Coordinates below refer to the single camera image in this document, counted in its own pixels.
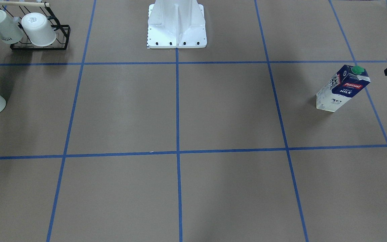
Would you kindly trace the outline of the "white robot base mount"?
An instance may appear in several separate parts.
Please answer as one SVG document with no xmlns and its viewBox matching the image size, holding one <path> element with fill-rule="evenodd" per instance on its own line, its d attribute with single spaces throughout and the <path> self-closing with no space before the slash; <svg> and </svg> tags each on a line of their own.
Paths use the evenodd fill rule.
<svg viewBox="0 0 387 242">
<path fill-rule="evenodd" d="M 151 49 L 205 48 L 204 6 L 196 0 L 156 0 L 148 7 L 146 46 Z"/>
</svg>

